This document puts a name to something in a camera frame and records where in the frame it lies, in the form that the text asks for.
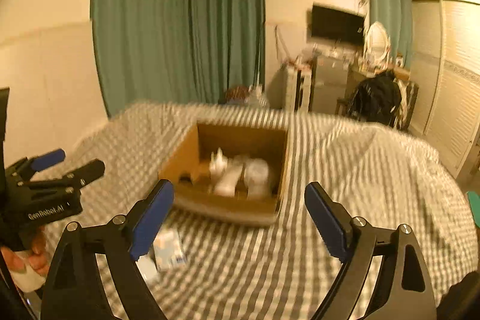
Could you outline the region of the clear water jug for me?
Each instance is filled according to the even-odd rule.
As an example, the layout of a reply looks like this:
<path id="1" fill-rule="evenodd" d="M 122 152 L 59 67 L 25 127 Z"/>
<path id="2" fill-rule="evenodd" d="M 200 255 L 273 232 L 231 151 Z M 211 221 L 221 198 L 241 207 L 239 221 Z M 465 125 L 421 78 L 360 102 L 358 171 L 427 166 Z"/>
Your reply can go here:
<path id="1" fill-rule="evenodd" d="M 264 95 L 262 85 L 251 85 L 245 104 L 250 107 L 269 108 L 269 101 Z"/>

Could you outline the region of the grey mini fridge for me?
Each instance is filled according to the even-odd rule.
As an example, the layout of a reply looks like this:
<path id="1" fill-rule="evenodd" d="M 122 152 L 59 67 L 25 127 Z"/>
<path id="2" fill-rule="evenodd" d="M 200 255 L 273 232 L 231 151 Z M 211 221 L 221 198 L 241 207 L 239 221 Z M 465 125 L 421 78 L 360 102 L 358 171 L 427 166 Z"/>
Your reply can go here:
<path id="1" fill-rule="evenodd" d="M 345 96 L 349 64 L 319 55 L 313 77 L 311 111 L 333 115 L 337 100 Z"/>

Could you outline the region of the brown patterned bag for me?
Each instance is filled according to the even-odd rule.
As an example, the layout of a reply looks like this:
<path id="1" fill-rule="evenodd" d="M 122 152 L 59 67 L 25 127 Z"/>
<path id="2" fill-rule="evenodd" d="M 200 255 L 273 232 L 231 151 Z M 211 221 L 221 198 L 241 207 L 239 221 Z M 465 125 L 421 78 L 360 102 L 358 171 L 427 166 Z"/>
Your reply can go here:
<path id="1" fill-rule="evenodd" d="M 244 85 L 233 86 L 224 92 L 224 103 L 243 105 L 249 95 L 249 89 Z"/>

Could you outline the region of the large green curtain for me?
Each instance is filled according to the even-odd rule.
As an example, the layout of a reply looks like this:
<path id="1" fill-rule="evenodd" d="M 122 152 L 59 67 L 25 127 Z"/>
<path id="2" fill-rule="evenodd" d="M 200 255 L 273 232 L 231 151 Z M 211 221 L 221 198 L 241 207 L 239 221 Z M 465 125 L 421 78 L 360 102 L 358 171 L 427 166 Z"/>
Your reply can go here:
<path id="1" fill-rule="evenodd" d="M 264 83 L 265 0 L 90 0 L 106 112 Z"/>

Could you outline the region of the white lotion tube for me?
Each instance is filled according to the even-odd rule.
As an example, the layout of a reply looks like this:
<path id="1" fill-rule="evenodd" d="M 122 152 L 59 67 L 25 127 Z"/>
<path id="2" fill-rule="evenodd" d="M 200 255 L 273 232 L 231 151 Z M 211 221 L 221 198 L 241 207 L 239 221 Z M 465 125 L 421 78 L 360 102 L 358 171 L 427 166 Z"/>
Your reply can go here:
<path id="1" fill-rule="evenodd" d="M 224 175 L 216 182 L 213 192 L 222 197 L 234 197 L 243 169 L 243 163 L 235 163 L 228 166 Z"/>

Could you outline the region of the black jacket on chair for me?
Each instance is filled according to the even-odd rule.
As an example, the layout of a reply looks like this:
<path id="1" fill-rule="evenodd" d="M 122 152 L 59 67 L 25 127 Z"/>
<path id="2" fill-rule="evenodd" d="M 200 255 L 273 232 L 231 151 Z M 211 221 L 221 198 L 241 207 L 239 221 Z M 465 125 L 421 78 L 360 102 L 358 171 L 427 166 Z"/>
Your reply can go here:
<path id="1" fill-rule="evenodd" d="M 392 70 L 361 81 L 346 107 L 347 117 L 392 127 L 400 109 L 401 93 Z"/>

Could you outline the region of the white louvred wardrobe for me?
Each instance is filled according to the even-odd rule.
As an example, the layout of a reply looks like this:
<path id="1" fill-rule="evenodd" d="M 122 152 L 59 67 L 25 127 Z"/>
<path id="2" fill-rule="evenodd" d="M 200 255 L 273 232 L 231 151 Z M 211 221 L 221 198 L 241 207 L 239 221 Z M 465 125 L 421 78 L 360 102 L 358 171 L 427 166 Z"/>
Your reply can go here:
<path id="1" fill-rule="evenodd" d="M 457 177 L 479 138 L 479 0 L 413 0 L 410 132 Z"/>

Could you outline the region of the black wall television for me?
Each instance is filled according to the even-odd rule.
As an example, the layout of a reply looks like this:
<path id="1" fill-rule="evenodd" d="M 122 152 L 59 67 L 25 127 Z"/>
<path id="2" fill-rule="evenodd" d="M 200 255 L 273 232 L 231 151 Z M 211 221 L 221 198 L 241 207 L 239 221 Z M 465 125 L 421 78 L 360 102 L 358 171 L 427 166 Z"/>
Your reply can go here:
<path id="1" fill-rule="evenodd" d="M 312 5 L 311 35 L 354 46 L 364 45 L 365 18 L 334 8 Z"/>

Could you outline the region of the narrow green curtain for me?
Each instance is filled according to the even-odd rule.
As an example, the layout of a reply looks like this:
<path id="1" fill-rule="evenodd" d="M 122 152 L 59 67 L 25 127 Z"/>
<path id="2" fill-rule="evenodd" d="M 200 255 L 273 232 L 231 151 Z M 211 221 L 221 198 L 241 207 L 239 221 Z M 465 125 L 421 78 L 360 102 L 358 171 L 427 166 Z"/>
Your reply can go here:
<path id="1" fill-rule="evenodd" d="M 391 56 L 404 58 L 405 68 L 412 60 L 412 0 L 369 0 L 369 20 L 382 23 L 391 39 Z"/>

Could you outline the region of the brown cardboard box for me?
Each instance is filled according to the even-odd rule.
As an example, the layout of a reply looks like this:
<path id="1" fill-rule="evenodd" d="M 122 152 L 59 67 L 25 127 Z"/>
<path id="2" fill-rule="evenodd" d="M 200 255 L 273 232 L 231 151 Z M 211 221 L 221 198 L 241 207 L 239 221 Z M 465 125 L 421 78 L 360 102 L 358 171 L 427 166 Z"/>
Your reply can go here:
<path id="1" fill-rule="evenodd" d="M 174 204 L 233 224 L 277 221 L 287 183 L 288 132 L 254 126 L 196 123 L 161 166 Z"/>

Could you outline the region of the white oval vanity mirror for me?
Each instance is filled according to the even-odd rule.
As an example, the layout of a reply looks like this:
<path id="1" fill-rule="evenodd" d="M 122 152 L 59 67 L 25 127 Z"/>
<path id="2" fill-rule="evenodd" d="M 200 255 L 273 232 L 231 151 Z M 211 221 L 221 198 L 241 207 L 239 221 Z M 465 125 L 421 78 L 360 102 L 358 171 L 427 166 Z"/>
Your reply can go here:
<path id="1" fill-rule="evenodd" d="M 374 63 L 383 62 L 390 48 L 390 37 L 380 21 L 375 21 L 365 35 L 364 56 Z"/>

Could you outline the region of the white suitcase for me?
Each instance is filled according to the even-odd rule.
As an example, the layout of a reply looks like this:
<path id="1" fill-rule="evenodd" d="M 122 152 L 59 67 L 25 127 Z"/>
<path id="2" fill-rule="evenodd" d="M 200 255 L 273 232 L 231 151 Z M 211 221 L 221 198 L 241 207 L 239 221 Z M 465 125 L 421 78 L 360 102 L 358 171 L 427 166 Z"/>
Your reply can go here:
<path id="1" fill-rule="evenodd" d="M 284 68 L 283 109 L 308 112 L 312 87 L 312 69 L 287 65 Z"/>

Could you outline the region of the blue tissue packet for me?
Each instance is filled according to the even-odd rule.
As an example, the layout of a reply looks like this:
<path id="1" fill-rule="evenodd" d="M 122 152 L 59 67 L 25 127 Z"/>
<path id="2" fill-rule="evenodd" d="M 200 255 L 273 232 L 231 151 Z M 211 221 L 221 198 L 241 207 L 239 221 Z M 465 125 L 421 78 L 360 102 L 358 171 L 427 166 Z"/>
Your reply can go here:
<path id="1" fill-rule="evenodd" d="M 186 256 L 176 229 L 161 228 L 153 242 L 154 260 L 159 271 L 185 265 Z"/>

